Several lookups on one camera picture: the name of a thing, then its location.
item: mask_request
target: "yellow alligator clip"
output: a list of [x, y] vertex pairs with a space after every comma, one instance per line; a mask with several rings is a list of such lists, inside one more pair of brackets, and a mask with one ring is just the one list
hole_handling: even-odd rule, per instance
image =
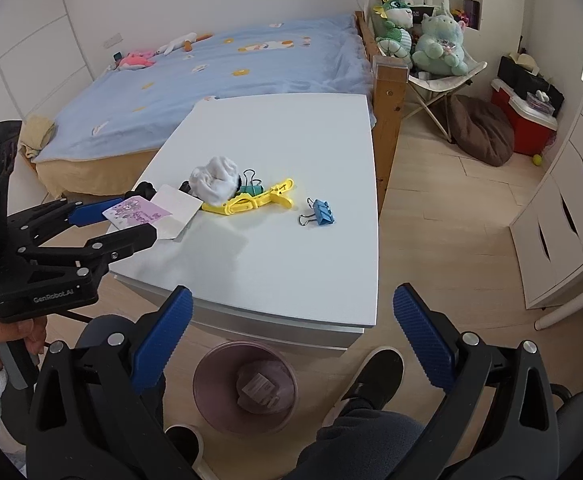
[[260, 195], [251, 196], [249, 193], [241, 193], [231, 200], [227, 200], [227, 202], [221, 206], [213, 206], [203, 203], [202, 209], [203, 211], [209, 211], [210, 213], [217, 213], [219, 215], [233, 215], [234, 213], [242, 213], [244, 211], [258, 209], [260, 206], [270, 202], [291, 209], [293, 207], [293, 202], [291, 199], [283, 196], [283, 193], [287, 193], [292, 187], [293, 180], [287, 178], [275, 186], [270, 187], [269, 190]]

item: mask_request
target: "pink plush toy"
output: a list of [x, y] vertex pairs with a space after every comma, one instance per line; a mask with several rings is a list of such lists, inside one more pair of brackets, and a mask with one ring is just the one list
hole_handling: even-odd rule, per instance
[[152, 61], [150, 57], [154, 56], [154, 52], [147, 50], [145, 52], [130, 52], [127, 56], [121, 59], [118, 64], [119, 70], [138, 70], [140, 68], [147, 68], [152, 66], [155, 61]]

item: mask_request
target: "yellow towel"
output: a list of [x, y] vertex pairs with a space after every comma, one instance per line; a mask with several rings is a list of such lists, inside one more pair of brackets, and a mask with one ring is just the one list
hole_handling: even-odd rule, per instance
[[25, 147], [25, 156], [34, 158], [56, 134], [56, 124], [47, 117], [32, 115], [20, 128], [19, 142]]

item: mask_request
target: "electrical socket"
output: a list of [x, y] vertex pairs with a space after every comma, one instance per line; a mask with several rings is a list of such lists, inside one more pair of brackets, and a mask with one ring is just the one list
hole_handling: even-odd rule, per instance
[[121, 36], [121, 33], [118, 32], [117, 34], [109, 38], [109, 40], [105, 41], [105, 43], [103, 43], [103, 48], [111, 48], [115, 44], [119, 44], [121, 41], [123, 41], [123, 37]]

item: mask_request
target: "screw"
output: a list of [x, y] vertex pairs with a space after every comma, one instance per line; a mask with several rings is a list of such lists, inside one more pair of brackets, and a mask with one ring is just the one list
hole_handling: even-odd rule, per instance
[[57, 354], [58, 352], [60, 352], [63, 349], [64, 346], [65, 346], [65, 344], [62, 341], [54, 341], [50, 345], [50, 352], [52, 354]]
[[534, 343], [533, 341], [525, 341], [523, 343], [523, 348], [530, 354], [535, 354], [538, 351], [538, 347], [536, 346], [536, 343]]
[[476, 346], [480, 343], [480, 338], [473, 332], [465, 332], [462, 335], [462, 340], [469, 346]]
[[114, 332], [107, 338], [107, 344], [109, 346], [120, 346], [125, 341], [125, 336], [120, 332]]

